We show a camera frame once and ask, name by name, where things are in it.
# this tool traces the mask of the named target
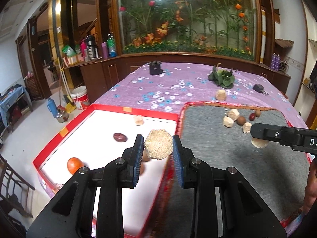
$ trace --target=glass display case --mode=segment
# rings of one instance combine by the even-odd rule
[[[123,53],[195,52],[254,60],[255,0],[118,0]]]

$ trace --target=white floor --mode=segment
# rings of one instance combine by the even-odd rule
[[[59,105],[58,92],[51,96],[56,105]],[[44,148],[44,146],[67,124],[59,123],[47,108],[46,100],[33,102],[33,112],[27,112],[14,125],[14,131],[4,135],[4,146],[0,150],[1,155],[8,161],[9,165],[17,171],[27,182],[35,187],[35,191],[30,194],[32,200],[31,218],[22,217],[16,210],[12,210],[10,215],[21,221],[29,228],[33,220],[50,200],[49,196],[41,187],[37,171],[32,161]],[[69,121],[80,113],[74,110],[69,115]]]

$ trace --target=car key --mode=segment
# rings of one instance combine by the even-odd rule
[[[255,85],[253,86],[253,89],[254,89],[256,92],[258,92],[258,93],[262,93],[262,94],[264,94],[265,96],[268,96],[268,93],[266,93],[266,92],[264,91],[264,88],[263,88],[263,86],[262,86],[261,84],[255,84]]]

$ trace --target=purple bedsheet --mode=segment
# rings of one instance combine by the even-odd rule
[[[152,76],[147,65],[140,67],[120,81],[95,103],[180,113],[187,102],[216,101],[221,87],[208,80],[212,66],[194,63],[162,63],[164,72]],[[234,87],[226,90],[228,103],[272,107],[299,128],[307,128],[292,104],[264,77],[237,71]],[[269,94],[252,89],[260,83]]]

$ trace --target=white bucket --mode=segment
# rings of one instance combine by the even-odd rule
[[[87,94],[86,86],[80,86],[75,88],[70,93],[71,98],[73,99],[78,110],[84,110],[90,106],[89,97]]]

